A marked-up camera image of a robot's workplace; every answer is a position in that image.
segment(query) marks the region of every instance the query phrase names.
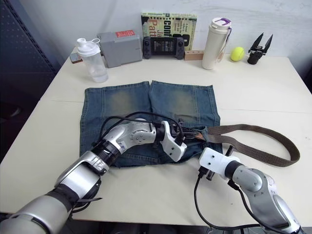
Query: game controller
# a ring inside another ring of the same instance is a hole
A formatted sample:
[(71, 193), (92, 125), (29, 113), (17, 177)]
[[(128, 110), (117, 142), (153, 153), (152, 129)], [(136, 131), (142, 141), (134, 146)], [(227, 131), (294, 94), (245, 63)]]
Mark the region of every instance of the game controller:
[(184, 39), (179, 38), (152, 38), (143, 39), (143, 57), (149, 59), (152, 55), (174, 56), (177, 59), (184, 57)]

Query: book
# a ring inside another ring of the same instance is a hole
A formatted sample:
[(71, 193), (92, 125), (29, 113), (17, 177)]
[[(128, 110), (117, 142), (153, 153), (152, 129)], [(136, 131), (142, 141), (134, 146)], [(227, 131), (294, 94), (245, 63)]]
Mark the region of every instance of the book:
[(183, 37), (184, 50), (191, 50), (197, 16), (179, 13), (142, 13), (143, 37)]

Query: white water bottle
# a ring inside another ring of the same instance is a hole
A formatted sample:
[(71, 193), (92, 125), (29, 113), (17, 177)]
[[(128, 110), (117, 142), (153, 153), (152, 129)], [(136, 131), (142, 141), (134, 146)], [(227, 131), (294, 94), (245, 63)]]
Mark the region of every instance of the white water bottle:
[(204, 50), (202, 66), (213, 69), (216, 62), (222, 60), (225, 46), (232, 31), (231, 21), (226, 18), (214, 18), (209, 25), (209, 32)]
[(90, 76), (95, 82), (101, 83), (107, 81), (108, 75), (97, 43), (99, 43), (98, 38), (91, 41), (86, 41), (85, 38), (77, 40), (78, 54), (86, 65)]

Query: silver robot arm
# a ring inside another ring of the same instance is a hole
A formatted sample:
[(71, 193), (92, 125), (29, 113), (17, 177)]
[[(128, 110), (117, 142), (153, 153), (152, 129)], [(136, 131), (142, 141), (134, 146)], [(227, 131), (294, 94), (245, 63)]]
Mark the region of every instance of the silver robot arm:
[(238, 184), (246, 194), (253, 214), (263, 223), (287, 233), (301, 231), (299, 222), (277, 194), (275, 182), (269, 175), (244, 166), (235, 156), (225, 156), (210, 148), (204, 149), (199, 164)]
[(85, 152), (57, 179), (54, 189), (35, 198), (0, 224), (1, 234), (56, 234), (73, 210), (93, 201), (104, 175), (115, 160), (135, 145), (159, 140), (174, 161), (183, 156), (186, 145), (170, 135), (168, 122), (159, 128), (151, 123), (129, 122), (113, 128), (92, 150)]

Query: jeans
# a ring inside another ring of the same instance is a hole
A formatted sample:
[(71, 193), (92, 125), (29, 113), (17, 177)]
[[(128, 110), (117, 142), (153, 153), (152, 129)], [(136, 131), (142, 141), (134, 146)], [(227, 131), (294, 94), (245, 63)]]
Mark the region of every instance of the jeans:
[[(148, 111), (182, 119), (184, 127), (196, 128), (206, 138), (208, 127), (219, 126), (212, 86), (169, 84), (158, 81), (121, 86), (88, 88), (80, 120), (80, 155), (92, 148), (103, 121), (109, 116), (125, 116), (136, 111)], [(159, 117), (137, 115), (134, 118), (162, 120)], [(105, 129), (117, 120), (110, 120)], [(192, 143), (178, 162), (184, 162), (202, 152), (204, 147), (222, 152), (221, 144)], [(114, 166), (143, 166), (174, 163), (164, 153), (160, 143), (134, 146), (123, 153)]]

